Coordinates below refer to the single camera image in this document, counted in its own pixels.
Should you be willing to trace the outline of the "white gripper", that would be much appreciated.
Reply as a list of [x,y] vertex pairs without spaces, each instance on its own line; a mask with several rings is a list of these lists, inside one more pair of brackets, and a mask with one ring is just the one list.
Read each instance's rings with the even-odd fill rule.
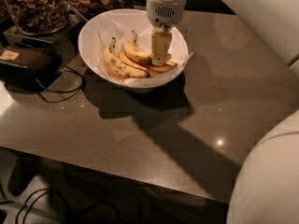
[[168,62],[172,55],[169,48],[172,34],[164,30],[179,24],[187,0],[146,0],[147,16],[154,27],[151,34],[151,59],[155,65],[163,65]]

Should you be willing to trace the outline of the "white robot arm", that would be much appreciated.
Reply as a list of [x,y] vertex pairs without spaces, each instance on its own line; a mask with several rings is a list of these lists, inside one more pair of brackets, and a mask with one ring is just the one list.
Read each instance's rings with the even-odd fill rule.
[[[298,73],[299,0],[222,0]],[[156,64],[167,60],[170,30],[186,0],[147,0]],[[299,224],[299,112],[284,118],[242,164],[229,203],[227,224]]]

